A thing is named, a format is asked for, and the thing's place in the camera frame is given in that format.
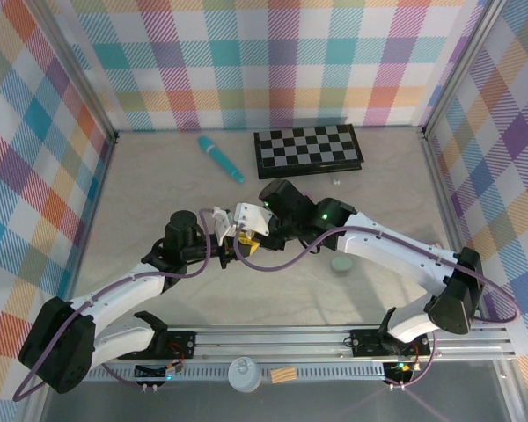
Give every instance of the green round object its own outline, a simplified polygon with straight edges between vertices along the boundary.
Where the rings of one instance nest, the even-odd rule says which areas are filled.
[[[336,257],[331,261],[331,268],[335,273],[345,273],[350,271],[352,264],[351,257]]]

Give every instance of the chessboard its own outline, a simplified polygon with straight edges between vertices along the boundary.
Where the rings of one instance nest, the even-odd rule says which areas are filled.
[[[363,156],[352,125],[254,133],[258,178],[286,178],[361,170]]]

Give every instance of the plaid wall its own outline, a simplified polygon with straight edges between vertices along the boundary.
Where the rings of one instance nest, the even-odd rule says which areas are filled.
[[[484,1],[48,3],[114,125],[155,130],[416,125]]]
[[[435,132],[464,238],[522,307],[510,333],[528,384],[528,0],[508,1]]]
[[[27,8],[0,1],[0,422],[32,321],[75,270],[107,151]]]

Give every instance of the yellow object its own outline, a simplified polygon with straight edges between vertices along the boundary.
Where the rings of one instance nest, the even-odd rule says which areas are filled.
[[[238,241],[242,244],[248,244],[250,245],[250,255],[256,252],[260,244],[248,237],[246,237],[246,233],[242,232],[240,236],[238,237]]]
[[[281,367],[279,369],[272,369],[272,383],[292,381],[297,378],[297,371],[295,367]]]

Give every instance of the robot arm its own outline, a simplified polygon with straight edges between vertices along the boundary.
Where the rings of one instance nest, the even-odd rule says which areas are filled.
[[[415,338],[436,328],[457,334],[469,331],[482,293],[481,283],[422,252],[431,251],[442,259],[480,272],[477,252],[468,248],[460,254],[432,251],[431,246],[386,229],[338,200],[326,198],[314,204],[286,180],[277,179],[270,183],[259,198],[264,207],[242,203],[237,205],[234,214],[214,209],[216,225],[215,234],[209,239],[209,255],[219,258],[223,269],[238,259],[233,251],[233,237],[238,229],[243,235],[239,239],[242,257],[252,254],[258,245],[280,251],[287,241],[293,239],[310,244],[334,228],[374,229],[377,235],[342,230],[326,237],[320,245],[365,257],[408,275],[427,291],[426,295],[405,307],[390,309],[375,341],[400,354]],[[391,235],[393,241],[385,235]],[[166,225],[164,238],[153,245],[134,273],[152,271],[154,267],[165,273],[186,274],[187,266],[202,260],[206,251],[207,244],[196,216],[189,211],[179,211]],[[168,326],[151,314],[139,312],[125,323],[115,320],[139,303],[164,293],[179,280],[178,277],[152,275],[132,280],[103,295],[74,319],[37,375],[57,392],[63,393],[74,388],[89,369],[101,363],[126,353],[166,347]],[[60,298],[47,302],[19,353],[21,363],[32,368],[64,321],[75,309],[90,301],[95,293],[71,302]]]

